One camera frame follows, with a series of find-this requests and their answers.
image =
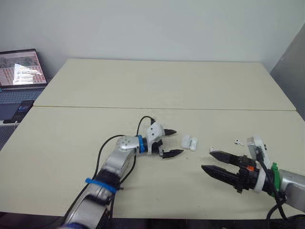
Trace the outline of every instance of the blue band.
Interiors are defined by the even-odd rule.
[[[145,152],[145,146],[143,143],[143,139],[141,135],[138,135],[138,139],[139,139],[139,145],[140,145],[140,153],[144,153]]]
[[[82,224],[78,224],[78,223],[69,223],[69,224],[62,225],[61,227],[71,228],[71,229],[86,229],[87,228],[87,227],[83,226]]]
[[[105,183],[99,182],[99,181],[97,181],[97,180],[92,180],[92,179],[90,179],[90,178],[87,178],[87,179],[85,180],[85,182],[88,183],[88,184],[96,184],[96,185],[99,185],[99,186],[101,186],[101,187],[104,187],[105,189],[107,189],[108,191],[110,191],[110,192],[112,192],[112,193],[114,193],[114,194],[118,191],[116,188],[114,188],[114,187],[112,187],[112,186],[110,186],[110,185],[107,185],[107,184],[105,184]]]

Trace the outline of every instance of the table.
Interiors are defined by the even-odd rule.
[[[34,106],[289,110],[257,62],[68,59]]]
[[[272,197],[252,191],[240,195],[200,168],[215,164],[236,172],[209,156],[212,146],[250,156],[247,147],[234,144],[236,138],[245,143],[259,134],[279,168],[305,174],[304,121],[294,111],[33,107],[0,154],[0,211],[64,215],[92,176],[103,142],[116,134],[134,135],[143,115],[178,132],[164,139],[165,149],[180,148],[185,134],[198,138],[198,148],[172,159],[138,157],[116,195],[114,217],[264,219],[275,204]],[[148,126],[143,123],[142,134]],[[114,144],[105,147],[102,161]],[[300,213],[284,209],[287,215]]]

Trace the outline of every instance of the black wire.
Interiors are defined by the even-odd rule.
[[[297,219],[297,218],[305,218],[305,215],[303,215],[303,214],[291,216],[291,217],[288,217],[288,218],[286,217],[286,215],[285,215],[285,213],[284,213],[284,210],[283,210],[283,208],[282,208],[282,205],[286,202],[286,199],[285,199],[285,198],[282,199],[282,200],[280,199],[279,194],[278,194],[278,191],[276,190],[275,184],[274,184],[274,182],[273,182],[273,180],[272,180],[272,178],[271,178],[271,176],[270,176],[270,174],[269,174],[269,172],[268,172],[268,169],[267,169],[266,165],[264,164],[264,161],[263,161],[263,159],[262,159],[261,152],[259,153],[259,155],[257,155],[257,158],[256,158],[256,159],[257,159],[257,161],[259,162],[259,164],[262,166],[263,170],[264,170],[265,173],[266,173],[267,179],[268,179],[268,181],[269,181],[269,185],[270,185],[270,187],[271,187],[272,190],[273,190],[274,197],[275,197],[275,201],[276,201],[276,205],[273,206],[273,207],[270,209],[270,211],[268,212],[267,217],[266,217],[268,227],[270,228],[270,217],[271,217],[271,215],[274,213],[274,211],[275,211],[276,209],[279,210],[279,212],[280,212],[282,218],[285,219],[285,220],[294,220],[294,219]]]
[[[139,121],[138,128],[137,128],[137,134],[136,134],[136,135],[139,134],[139,129],[140,129],[141,122],[142,122],[143,119],[145,119],[145,118],[150,118],[151,121],[154,120],[152,117],[150,117],[150,116],[148,116],[148,115],[143,116],[143,117],[140,119],[140,121]]]
[[[141,125],[141,122],[143,121],[143,119],[145,118],[150,118],[151,122],[154,121],[154,119],[148,115],[145,115],[143,116],[140,121],[139,121],[139,124],[138,124],[138,128],[137,128],[137,134],[136,136],[139,134],[139,129],[140,129],[140,125]],[[126,178],[130,175],[130,173],[132,173],[133,169],[134,169],[134,166],[135,166],[135,163],[136,163],[136,160],[137,160],[137,155],[135,154],[134,157],[133,157],[133,164],[132,164],[132,168],[129,170],[129,172],[126,174],[126,176],[120,181],[120,184],[122,184],[124,182],[124,180],[126,180]]]
[[[278,192],[276,190],[275,184],[274,184],[274,182],[273,182],[273,180],[272,180],[272,178],[271,178],[271,176],[270,176],[270,174],[268,172],[268,169],[267,169],[266,165],[263,162],[263,158],[262,157],[261,158],[257,158],[257,161],[261,164],[263,170],[266,173],[267,179],[269,181],[269,185],[270,185],[270,187],[271,187],[271,189],[272,189],[272,191],[274,193],[274,197],[275,197],[275,201],[276,201],[276,204],[277,204],[277,208],[280,211],[280,214],[281,214],[282,218],[287,220],[287,217],[286,217],[286,215],[284,213],[284,210],[282,208],[282,205],[281,205],[280,196],[278,195]]]
[[[60,216],[58,216],[55,220],[53,220],[52,222],[48,223],[48,224],[45,224],[43,226],[40,226],[40,227],[37,227],[37,228],[31,228],[31,229],[42,229],[42,228],[45,228],[53,223],[55,223],[58,219],[60,218]],[[2,228],[5,228],[5,229],[15,229],[15,228],[10,228],[10,227],[7,227],[7,226],[3,226],[3,225],[0,225],[0,227]]]
[[[280,205],[283,205],[285,202],[286,202],[286,199],[282,199]],[[277,210],[277,204],[274,205],[274,206],[270,209],[270,211],[269,211],[268,214],[267,214],[266,220],[269,220],[269,219],[271,218],[271,216],[272,216],[272,214],[275,212],[275,210]]]
[[[96,162],[96,168],[95,168],[95,172],[93,174],[93,177],[92,177],[92,180],[95,179],[96,175],[97,175],[97,172],[99,171],[99,164],[100,164],[100,158],[101,158],[101,154],[102,154],[102,150],[103,148],[105,147],[105,145],[112,139],[116,138],[116,137],[122,137],[122,136],[125,136],[125,135],[115,135],[115,136],[112,136],[110,138],[107,139],[107,141],[104,142],[104,144],[101,146],[100,150],[99,150],[99,155],[97,156],[97,162]]]
[[[286,202],[286,199],[283,199],[280,204],[283,205],[285,202]],[[270,228],[270,218],[271,218],[272,214],[275,212],[275,210],[277,210],[277,208],[278,207],[276,204],[270,209],[270,211],[267,214],[266,221],[267,221],[268,228]]]
[[[124,180],[127,179],[127,177],[130,175],[130,173],[132,173],[134,166],[135,166],[135,162],[137,160],[137,155],[133,156],[133,164],[132,164],[132,168],[129,170],[129,172],[126,174],[126,176],[124,176],[124,178],[120,181],[120,184],[122,184],[124,182]]]
[[[154,121],[154,119],[150,116],[143,116],[140,121],[139,121],[139,124],[138,124],[138,128],[137,128],[137,134],[139,134],[139,129],[140,129],[140,125],[141,125],[141,122],[143,119],[145,118],[150,118],[151,119],[151,122]],[[112,136],[110,138],[107,139],[107,141],[104,142],[104,144],[101,146],[100,150],[99,150],[99,154],[98,154],[98,157],[97,157],[97,163],[96,163],[96,168],[95,168],[95,172],[93,174],[93,177],[92,177],[92,180],[95,179],[98,171],[99,171],[99,164],[100,164],[100,158],[101,158],[101,154],[102,154],[102,150],[103,148],[105,147],[105,145],[112,139],[116,138],[116,137],[122,137],[124,135],[115,135],[115,136]],[[120,181],[120,184],[124,182],[124,180],[126,180],[126,178],[130,175],[130,173],[133,171],[134,167],[135,167],[135,163],[136,163],[136,155],[134,155],[134,158],[133,158],[133,164],[132,164],[132,167],[130,169],[130,171],[126,174],[126,176]],[[69,207],[68,211],[66,212],[64,218],[63,218],[63,223],[66,221],[67,219],[67,216],[69,214],[69,212],[71,211],[71,209],[73,208],[73,206],[75,205],[76,201],[79,199],[79,197],[81,196],[81,194],[84,192],[84,190],[86,189],[86,187],[88,186],[88,184],[82,189],[82,191],[78,194],[77,198],[74,200],[74,202],[71,204],[71,206]],[[115,194],[112,196],[112,200],[111,200],[111,206],[110,206],[110,223],[112,223],[112,212],[113,212],[113,205],[114,205],[114,196]]]
[[[107,141],[104,142],[104,144],[101,146],[100,150],[99,150],[99,154],[97,156],[97,162],[96,162],[96,168],[95,168],[95,172],[93,174],[93,177],[92,179],[95,179],[96,175],[97,175],[97,172],[99,170],[99,164],[100,164],[100,158],[101,158],[101,154],[102,154],[102,150],[103,148],[105,147],[105,145],[112,139],[116,138],[116,137],[122,137],[124,135],[115,135],[115,136],[112,136],[110,138],[107,139]],[[78,196],[76,197],[76,199],[73,201],[73,203],[70,205],[69,209],[67,210],[65,216],[63,217],[62,219],[62,223],[64,223],[68,217],[68,214],[69,212],[72,210],[73,206],[75,205],[76,201],[80,198],[80,196],[82,195],[82,193],[85,191],[85,189],[87,188],[89,184],[87,184],[81,191],[80,193],[78,194]]]
[[[111,199],[111,205],[110,205],[110,216],[109,216],[109,222],[111,224],[111,228],[113,227],[112,223],[112,214],[113,214],[113,205],[114,205],[114,198],[115,198],[115,194],[113,194],[112,199]]]

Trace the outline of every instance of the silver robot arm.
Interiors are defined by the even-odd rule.
[[[157,153],[162,158],[173,157],[183,150],[164,152],[161,149],[162,138],[176,133],[163,129],[154,122],[147,130],[147,138],[142,136],[123,136],[118,139],[114,151],[109,155],[94,179],[86,179],[87,186],[67,212],[61,229],[107,228],[109,220],[108,206],[120,189],[120,180],[135,154]]]

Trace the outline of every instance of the laptop keyboard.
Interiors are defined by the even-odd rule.
[[[0,104],[17,104],[23,100],[36,100],[42,90],[0,92]]]

